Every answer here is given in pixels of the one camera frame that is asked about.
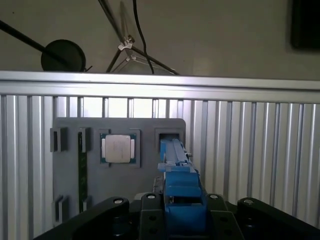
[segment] tripod stand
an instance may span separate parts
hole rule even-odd
[[[146,56],[145,53],[143,51],[141,51],[140,49],[138,49],[137,47],[135,47],[133,44],[135,42],[134,38],[130,35],[128,35],[127,37],[123,36],[120,30],[120,27],[118,26],[116,19],[111,11],[111,8],[109,7],[109,5],[105,2],[105,0],[98,0],[102,10],[104,11],[105,16],[107,17],[108,21],[110,22],[111,26],[113,27],[117,37],[119,38],[120,41],[120,45],[117,48],[117,51],[112,59],[112,61],[110,62],[106,73],[110,73],[110,72],[114,72],[115,70],[119,70],[124,68],[130,61],[135,61],[141,64],[145,64],[143,62],[143,58],[134,55],[133,52],[145,57],[145,58],[149,58],[150,61],[153,64],[154,68],[158,68],[156,65],[160,66],[161,68],[165,69],[166,71],[168,71],[171,74],[174,75],[179,75],[174,69],[166,66],[165,64],[163,64],[162,62],[156,60],[155,58],[151,57],[151,56]],[[127,58],[122,61],[118,66],[116,66],[114,69],[114,65],[117,61],[117,59],[119,58],[120,54],[125,51],[125,53],[127,54]]]

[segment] black cable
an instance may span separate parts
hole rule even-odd
[[[139,32],[140,38],[141,38],[142,43],[143,43],[143,52],[144,52],[145,58],[146,58],[149,66],[151,68],[152,74],[155,74],[154,67],[152,66],[150,58],[149,58],[149,56],[147,54],[147,44],[146,44],[146,41],[145,41],[145,37],[144,37],[144,35],[142,33],[142,30],[141,30],[141,27],[140,27],[140,23],[139,23],[139,19],[138,19],[137,0],[133,0],[133,13],[134,13],[135,24],[136,24],[136,27],[138,28],[138,32]]]
[[[41,44],[37,43],[36,41],[32,40],[30,37],[24,35],[23,33],[19,32],[12,26],[6,24],[4,21],[0,20],[0,30],[4,31],[5,33],[11,35],[15,39],[18,39],[19,41],[29,45],[30,47],[38,50],[39,52],[42,52],[44,54],[47,54],[54,60],[58,61],[62,65],[66,66],[67,68],[70,68],[70,64],[61,56],[55,54],[54,52],[49,51]]]

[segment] wire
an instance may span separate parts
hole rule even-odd
[[[146,41],[145,41],[145,37],[144,37],[144,35],[142,33],[142,30],[141,30],[141,27],[140,27],[140,23],[139,23],[139,19],[138,19],[137,0],[132,0],[132,1],[133,1],[134,20],[135,20],[136,27],[138,28],[138,32],[139,32],[140,38],[141,38],[142,43],[143,43],[143,52],[144,52],[145,58],[146,58],[146,60],[147,60],[147,62],[149,64],[149,66],[150,66],[152,74],[155,74],[154,67],[152,66],[150,58],[149,58],[149,55],[147,54],[147,44],[146,44]]]

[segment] gray mounting board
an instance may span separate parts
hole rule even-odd
[[[134,164],[101,162],[101,134],[132,133],[136,136]],[[177,136],[185,143],[185,121],[174,118],[54,119],[50,131],[54,224],[107,198],[121,196],[132,201],[136,194],[150,192],[155,177],[160,175],[159,146],[164,136]]]

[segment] metal bracket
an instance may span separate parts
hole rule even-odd
[[[131,49],[133,46],[133,43],[131,41],[128,41],[128,40],[125,40],[124,44],[121,43],[119,46],[118,46],[118,49],[120,51],[123,51],[124,49]]]

